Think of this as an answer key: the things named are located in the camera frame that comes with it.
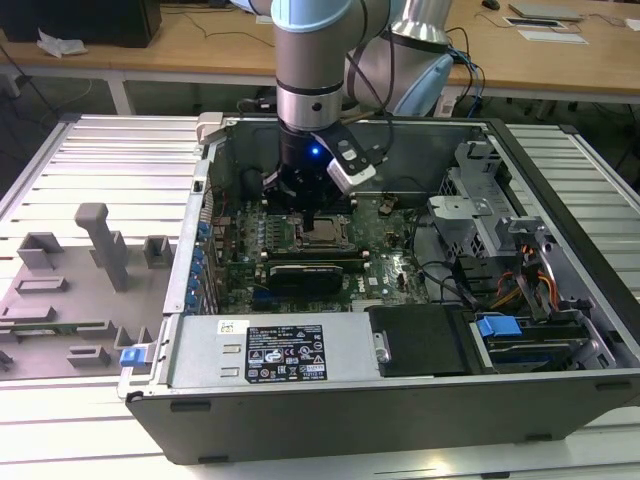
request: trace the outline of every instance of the metal bracket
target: metal bracket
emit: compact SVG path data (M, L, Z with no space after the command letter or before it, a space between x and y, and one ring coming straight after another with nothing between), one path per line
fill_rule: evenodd
M496 235L500 242L498 249L515 250L518 240L521 243L535 243L536 233L544 228L544 222L540 217L503 217L496 225Z
M445 220L470 220L493 215L489 203L483 198L439 196L429 199L429 211L434 217Z
M196 135L200 145L209 145L225 136L224 114L218 112L203 113L196 123Z

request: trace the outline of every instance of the blue latch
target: blue latch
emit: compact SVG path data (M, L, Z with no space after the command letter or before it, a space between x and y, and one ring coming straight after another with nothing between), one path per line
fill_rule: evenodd
M198 233L204 237L209 237L211 235L211 226L205 222L198 222Z
M516 317L508 315L486 316L476 321L483 337L519 337L522 330Z
M121 367L144 367L144 359L147 356L145 347L128 347L120 354Z
M204 258L204 252L200 248L194 248L193 258L195 258L198 261L202 261L202 259Z
M202 273L202 265L198 262L191 262L191 273L194 275L200 275Z

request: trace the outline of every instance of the floor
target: floor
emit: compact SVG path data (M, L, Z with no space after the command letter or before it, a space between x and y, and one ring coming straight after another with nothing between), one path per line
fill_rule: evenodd
M115 113L105 82L63 78L36 78L33 81L60 114ZM131 82L129 89L138 114L193 115L196 100L191 85ZM237 100L253 97L256 88L201 85L199 91L203 111L235 111ZM628 150L633 134L639 128L626 105L580 103L576 111L570 111L568 103L559 102L543 122L535 118L537 106L538 104L528 100L507 102L501 98L485 99L483 109L476 116L500 118L507 123L574 125L613 165ZM469 101L463 101L457 107L456 115L465 116L469 107ZM638 110L635 117L640 120L640 109ZM56 119L29 84L22 87L21 96L13 101L0 97L0 197L20 174L55 123ZM632 183L640 173L638 158L633 154L627 157L620 172Z

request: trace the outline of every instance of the motherboard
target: motherboard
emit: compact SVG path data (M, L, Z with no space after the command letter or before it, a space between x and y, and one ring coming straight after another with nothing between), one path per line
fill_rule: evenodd
M353 208L319 214L304 231L296 215L261 202L212 220L213 299L224 314L364 311L428 303L410 252L415 211L383 195L351 198Z

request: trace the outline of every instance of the blue connector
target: blue connector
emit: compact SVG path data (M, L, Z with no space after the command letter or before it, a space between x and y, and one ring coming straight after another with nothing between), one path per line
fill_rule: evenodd
M198 303L198 298L196 297L195 293L187 292L187 296L184 299L184 303L186 303L190 307L194 307Z
M196 247L193 249L193 258L200 262L202 261L202 259L204 258L204 252L201 248Z
M192 290L197 290L200 288L200 282L198 281L197 278L191 277L187 282L187 286Z
M120 354L121 367L144 367L145 357L147 356L146 347L128 347L122 350Z
M193 275L200 275L202 273L202 265L200 265L198 262L192 262L191 273Z
M476 321L482 337L519 337L522 330L516 317L508 315L486 316Z

